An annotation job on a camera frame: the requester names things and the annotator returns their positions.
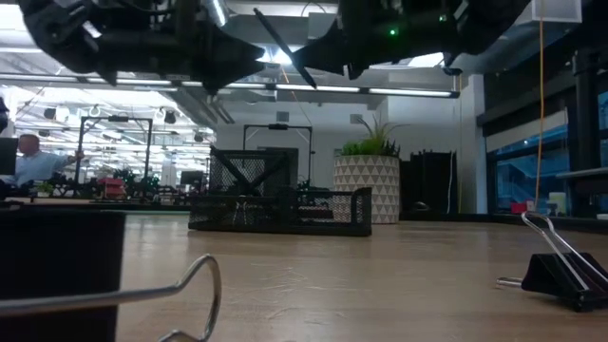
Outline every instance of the potted plant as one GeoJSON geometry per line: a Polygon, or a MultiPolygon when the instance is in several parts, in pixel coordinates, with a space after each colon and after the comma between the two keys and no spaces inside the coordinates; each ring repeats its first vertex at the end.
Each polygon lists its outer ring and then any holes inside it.
{"type": "Polygon", "coordinates": [[[47,182],[43,182],[36,186],[37,197],[46,198],[53,194],[55,188],[47,182]]]}
{"type": "Polygon", "coordinates": [[[370,127],[360,120],[369,136],[359,142],[347,142],[336,157],[333,184],[336,191],[355,191],[370,187],[372,223],[393,224],[399,220],[399,153],[401,147],[390,142],[390,132],[401,125],[379,123],[370,127]]]}

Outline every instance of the computer monitor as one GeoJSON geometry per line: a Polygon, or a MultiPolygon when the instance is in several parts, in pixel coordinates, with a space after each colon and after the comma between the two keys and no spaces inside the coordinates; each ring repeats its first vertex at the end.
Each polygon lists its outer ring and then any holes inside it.
{"type": "Polygon", "coordinates": [[[17,161],[18,139],[0,138],[0,175],[12,176],[15,174],[15,163],[17,161]]]}
{"type": "Polygon", "coordinates": [[[200,189],[203,177],[204,174],[202,171],[181,171],[180,184],[194,185],[196,188],[200,189]]]}

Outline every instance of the metal clip handle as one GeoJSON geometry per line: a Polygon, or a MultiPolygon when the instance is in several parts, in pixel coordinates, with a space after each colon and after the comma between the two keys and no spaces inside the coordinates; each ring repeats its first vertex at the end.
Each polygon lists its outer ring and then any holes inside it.
{"type": "Polygon", "coordinates": [[[221,276],[216,259],[210,255],[201,256],[190,265],[185,274],[175,284],[162,288],[117,291],[105,294],[82,294],[68,295],[34,299],[15,299],[0,301],[0,317],[28,315],[28,314],[48,314],[79,309],[93,309],[116,306],[119,304],[133,303],[149,299],[163,298],[180,293],[202,265],[207,264],[211,270],[213,278],[213,302],[204,332],[201,337],[193,337],[185,332],[173,331],[167,336],[162,337],[160,342],[167,341],[191,341],[206,342],[211,337],[216,326],[221,304],[221,276]]]}
{"type": "Polygon", "coordinates": [[[538,218],[538,219],[542,219],[543,221],[545,221],[547,223],[547,225],[549,226],[549,231],[551,232],[551,234],[554,237],[556,237],[556,239],[561,244],[565,244],[565,246],[567,246],[567,248],[569,250],[571,250],[572,252],[574,252],[577,257],[580,257],[580,259],[584,260],[585,262],[587,262],[587,260],[585,260],[582,256],[580,256],[580,254],[577,251],[575,251],[572,247],[570,247],[570,245],[568,243],[566,243],[563,240],[563,238],[561,238],[560,236],[558,236],[555,233],[555,228],[553,227],[553,222],[551,221],[551,219],[549,219],[545,215],[541,215],[541,214],[534,213],[534,212],[523,212],[522,213],[523,223],[525,223],[525,225],[527,225],[528,227],[534,229],[537,233],[539,233],[541,235],[541,237],[543,237],[547,241],[547,243],[549,244],[549,246],[551,247],[551,249],[558,255],[558,257],[561,259],[561,261],[563,262],[563,264],[566,265],[566,267],[568,268],[568,270],[570,271],[570,273],[572,273],[572,275],[577,279],[577,281],[579,282],[579,284],[582,287],[582,289],[585,290],[585,291],[588,291],[589,290],[589,286],[582,280],[582,278],[580,277],[579,273],[574,269],[574,267],[572,267],[572,265],[570,264],[570,262],[560,252],[560,250],[558,249],[558,247],[553,243],[553,241],[551,240],[551,237],[549,237],[543,231],[543,229],[541,229],[539,226],[537,226],[536,224],[532,223],[532,221],[528,218],[528,216],[529,217],[538,218]]]}
{"type": "MultiPolygon", "coordinates": [[[[522,219],[523,222],[525,222],[525,224],[527,224],[528,226],[532,227],[532,225],[534,225],[534,223],[530,222],[527,217],[525,216],[526,213],[522,214],[522,219]]],[[[549,232],[551,232],[551,235],[553,236],[553,238],[555,238],[563,247],[565,247],[568,251],[570,251],[573,255],[577,256],[577,258],[582,261],[582,263],[584,263],[585,265],[587,265],[587,267],[589,267],[593,272],[595,272],[604,282],[606,282],[606,284],[608,284],[608,278],[606,278],[606,276],[604,276],[598,269],[596,269],[589,261],[587,261],[587,259],[585,259],[584,257],[582,257],[581,254],[579,254],[579,252],[577,252],[577,250],[574,249],[574,247],[572,247],[565,239],[563,239],[563,237],[561,237],[558,232],[556,232],[555,227],[553,226],[553,222],[551,222],[551,219],[549,219],[548,217],[541,215],[541,214],[536,214],[536,213],[530,213],[531,216],[543,219],[545,222],[547,222],[548,226],[549,226],[549,232]]]]}

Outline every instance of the white geometric planter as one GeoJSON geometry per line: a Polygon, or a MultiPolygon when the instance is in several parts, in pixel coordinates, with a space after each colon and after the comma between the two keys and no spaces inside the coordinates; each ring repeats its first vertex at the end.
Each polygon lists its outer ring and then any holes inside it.
{"type": "Polygon", "coordinates": [[[385,156],[336,157],[333,169],[335,191],[371,190],[371,222],[399,221],[399,159],[385,156]]]}

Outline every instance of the green plant leaves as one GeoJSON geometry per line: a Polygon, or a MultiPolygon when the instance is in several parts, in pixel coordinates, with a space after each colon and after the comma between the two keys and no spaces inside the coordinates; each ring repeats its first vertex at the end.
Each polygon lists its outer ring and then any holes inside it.
{"type": "Polygon", "coordinates": [[[373,117],[373,128],[363,119],[359,122],[364,125],[370,135],[360,142],[347,142],[342,147],[342,156],[388,156],[399,158],[401,146],[396,141],[390,142],[390,132],[407,124],[397,124],[391,126],[389,123],[380,124],[373,117]]]}

